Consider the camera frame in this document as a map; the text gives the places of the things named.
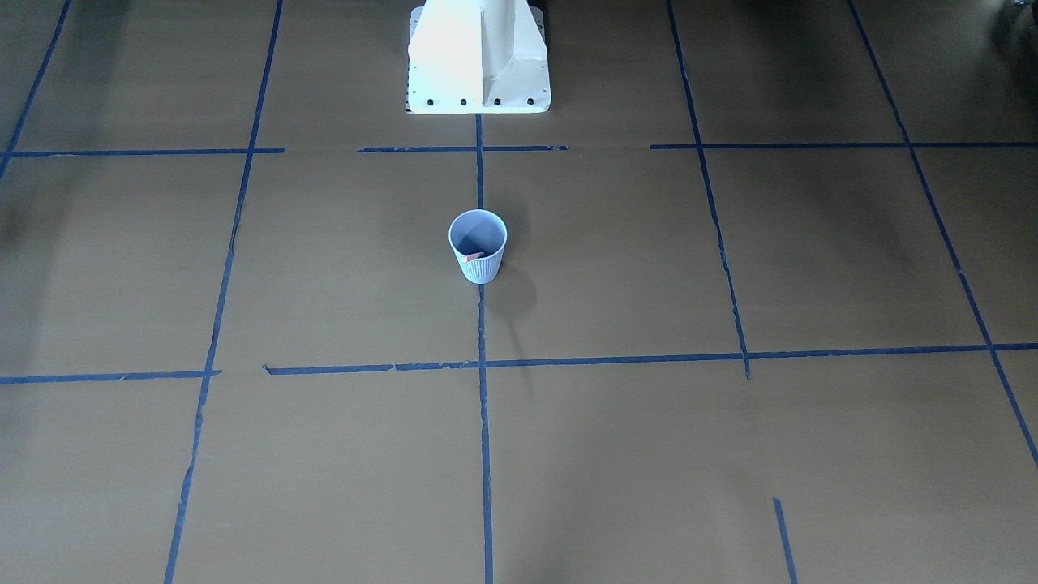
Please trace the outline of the blue ribbed plastic cup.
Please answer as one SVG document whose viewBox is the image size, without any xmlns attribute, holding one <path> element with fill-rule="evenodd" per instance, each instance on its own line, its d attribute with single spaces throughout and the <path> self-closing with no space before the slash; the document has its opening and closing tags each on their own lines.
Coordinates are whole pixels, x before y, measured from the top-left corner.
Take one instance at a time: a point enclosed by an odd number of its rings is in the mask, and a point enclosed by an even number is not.
<svg viewBox="0 0 1038 584">
<path fill-rule="evenodd" d="M 466 280 L 475 285 L 486 285 L 496 278 L 503 263 L 508 228 L 503 218 L 497 214 L 471 208 L 453 218 L 448 227 L 448 243 Z M 485 251 L 487 255 L 477 261 L 462 261 L 464 255 L 479 251 Z"/>
</svg>

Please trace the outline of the white pedestal column with base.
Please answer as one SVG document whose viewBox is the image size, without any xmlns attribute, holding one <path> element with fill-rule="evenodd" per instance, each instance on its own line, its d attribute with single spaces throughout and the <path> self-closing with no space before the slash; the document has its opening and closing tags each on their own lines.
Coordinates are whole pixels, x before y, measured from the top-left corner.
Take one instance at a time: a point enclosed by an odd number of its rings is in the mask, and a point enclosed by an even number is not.
<svg viewBox="0 0 1038 584">
<path fill-rule="evenodd" d="M 405 107 L 541 114 L 552 92 L 541 1 L 427 1 L 410 12 Z"/>
</svg>

